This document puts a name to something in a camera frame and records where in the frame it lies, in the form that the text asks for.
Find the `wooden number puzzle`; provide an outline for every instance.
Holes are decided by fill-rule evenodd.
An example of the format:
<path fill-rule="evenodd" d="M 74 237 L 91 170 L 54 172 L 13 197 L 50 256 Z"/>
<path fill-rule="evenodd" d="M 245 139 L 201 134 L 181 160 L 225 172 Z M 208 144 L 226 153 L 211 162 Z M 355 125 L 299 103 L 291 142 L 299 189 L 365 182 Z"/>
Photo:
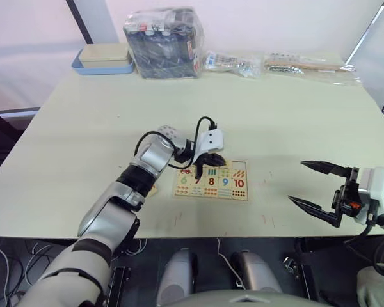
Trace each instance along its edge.
<path fill-rule="evenodd" d="M 195 166 L 179 169 L 176 176 L 174 194 L 177 196 L 248 200 L 245 162 L 227 161 L 218 168 L 204 166 L 200 180 L 195 179 Z"/>

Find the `transparent plastic packaging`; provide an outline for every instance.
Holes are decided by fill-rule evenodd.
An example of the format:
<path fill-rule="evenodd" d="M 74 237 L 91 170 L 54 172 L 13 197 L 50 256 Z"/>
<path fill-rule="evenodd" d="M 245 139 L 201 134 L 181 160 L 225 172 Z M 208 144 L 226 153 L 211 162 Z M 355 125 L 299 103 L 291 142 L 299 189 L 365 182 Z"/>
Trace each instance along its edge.
<path fill-rule="evenodd" d="M 232 56 L 208 51 L 204 68 L 213 72 L 232 72 L 242 77 L 259 78 L 262 71 L 260 56 Z"/>
<path fill-rule="evenodd" d="M 268 72 L 293 75 L 336 85 L 360 84 L 353 65 L 325 58 L 311 58 L 299 54 L 271 53 L 264 56 Z"/>
<path fill-rule="evenodd" d="M 130 53 L 144 78 L 198 77 L 204 30 L 194 9 L 138 11 L 124 24 Z"/>

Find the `table surface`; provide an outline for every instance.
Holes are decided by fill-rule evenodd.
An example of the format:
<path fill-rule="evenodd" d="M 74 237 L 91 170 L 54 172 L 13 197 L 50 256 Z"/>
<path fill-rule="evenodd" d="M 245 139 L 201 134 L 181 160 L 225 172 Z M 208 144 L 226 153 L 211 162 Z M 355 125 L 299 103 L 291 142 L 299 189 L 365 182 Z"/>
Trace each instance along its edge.
<path fill-rule="evenodd" d="M 0 167 L 0 236 L 74 238 L 81 218 L 132 158 L 140 136 L 170 124 L 193 138 L 209 115 L 226 159 L 248 167 L 249 201 L 173 195 L 175 170 L 138 212 L 137 237 L 354 235 L 307 215 L 287 195 L 330 210 L 344 183 L 304 160 L 384 166 L 384 116 L 361 86 L 279 75 L 259 80 L 206 73 L 144 80 L 138 74 L 63 80 Z M 373 233 L 384 231 L 375 227 Z"/>

